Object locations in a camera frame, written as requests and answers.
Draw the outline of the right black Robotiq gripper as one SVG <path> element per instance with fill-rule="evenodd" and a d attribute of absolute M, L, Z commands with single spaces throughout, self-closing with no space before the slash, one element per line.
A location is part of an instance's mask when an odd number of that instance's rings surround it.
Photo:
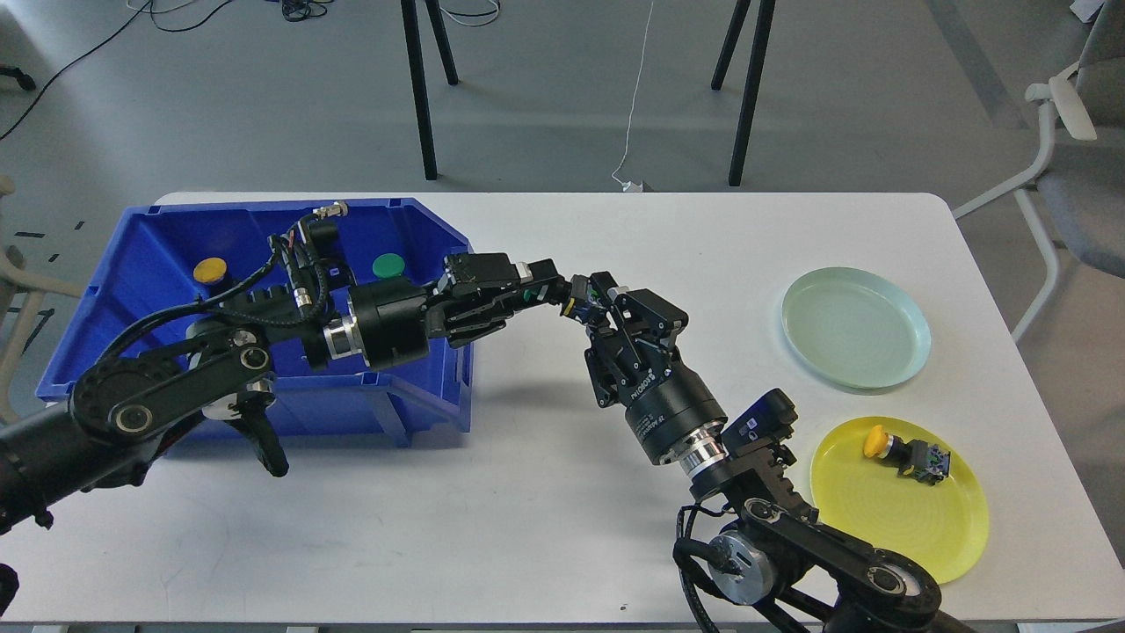
<path fill-rule="evenodd" d="M 696 429 L 716 435 L 729 416 L 702 378 L 680 359 L 687 313 L 649 289 L 630 291 L 608 272 L 580 275 L 585 361 L 601 408 L 624 419 L 654 465 L 680 460 Z"/>

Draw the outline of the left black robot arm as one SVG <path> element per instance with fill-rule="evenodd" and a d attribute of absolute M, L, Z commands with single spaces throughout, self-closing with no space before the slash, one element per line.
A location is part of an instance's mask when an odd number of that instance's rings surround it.
<path fill-rule="evenodd" d="M 335 255 L 343 201 L 304 212 L 268 239 L 269 257 L 228 291 L 141 317 L 76 380 L 64 404 L 3 429 L 3 531 L 24 519 L 51 528 L 69 494 L 143 483 L 153 461 L 224 404 L 222 421 L 266 471 L 289 469 L 256 383 L 274 370 L 271 347 L 302 341 L 309 367 L 358 355 L 385 370 L 425 358 L 433 340 L 464 347 L 518 311 L 566 300 L 552 261 L 454 253 L 428 284 L 396 275 L 358 284 Z"/>

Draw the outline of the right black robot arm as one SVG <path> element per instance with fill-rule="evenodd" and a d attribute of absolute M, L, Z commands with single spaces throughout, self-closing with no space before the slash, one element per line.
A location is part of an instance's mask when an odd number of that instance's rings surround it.
<path fill-rule="evenodd" d="M 729 419 L 676 338 L 687 313 L 610 273 L 575 275 L 562 316 L 585 325 L 595 399 L 621 404 L 652 464 L 677 463 L 695 501 L 723 497 L 735 519 L 708 543 L 680 530 L 672 557 L 700 629 L 716 629 L 698 593 L 746 605 L 775 629 L 801 632 L 799 609 L 826 632 L 964 632 L 940 612 L 939 585 L 911 558 L 824 524 L 795 491 L 785 445 L 798 418 L 771 389 Z"/>

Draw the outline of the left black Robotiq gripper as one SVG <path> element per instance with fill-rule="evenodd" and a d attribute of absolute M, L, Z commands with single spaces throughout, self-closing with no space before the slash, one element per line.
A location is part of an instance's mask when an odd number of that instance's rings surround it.
<path fill-rule="evenodd" d="M 361 356 L 372 370 L 425 358 L 431 340 L 452 349 L 504 328 L 519 311 L 566 302 L 570 284 L 554 260 L 512 263 L 505 253 L 454 253 L 429 284 L 406 278 L 348 289 L 348 311 L 323 329 L 328 356 Z"/>

